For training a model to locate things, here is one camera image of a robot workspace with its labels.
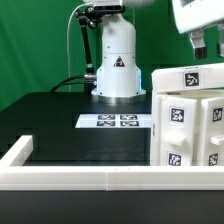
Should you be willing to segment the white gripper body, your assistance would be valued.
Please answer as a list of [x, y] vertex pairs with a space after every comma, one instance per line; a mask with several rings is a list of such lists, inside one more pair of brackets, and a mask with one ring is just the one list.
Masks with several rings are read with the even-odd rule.
[[172, 6], [179, 33], [224, 21], [224, 0], [172, 0]]

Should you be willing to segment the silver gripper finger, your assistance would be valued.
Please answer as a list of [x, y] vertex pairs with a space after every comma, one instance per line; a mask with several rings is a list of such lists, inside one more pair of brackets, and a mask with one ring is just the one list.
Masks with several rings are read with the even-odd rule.
[[218, 41], [218, 55], [224, 58], [224, 23], [218, 25], [219, 41]]
[[198, 60], [207, 57], [207, 47], [204, 42], [204, 30], [198, 29], [189, 33], [189, 39], [193, 47], [194, 57]]

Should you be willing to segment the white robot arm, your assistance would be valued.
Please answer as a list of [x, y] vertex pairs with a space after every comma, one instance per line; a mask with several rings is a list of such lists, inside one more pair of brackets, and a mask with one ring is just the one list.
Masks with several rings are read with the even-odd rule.
[[[177, 30], [187, 33], [194, 57], [207, 57], [204, 30], [224, 22], [224, 0], [171, 0]], [[136, 65], [136, 29], [122, 14], [128, 8], [145, 8], [155, 0], [83, 0], [89, 25], [102, 25], [102, 64], [91, 91], [99, 101], [132, 102], [146, 91]]]

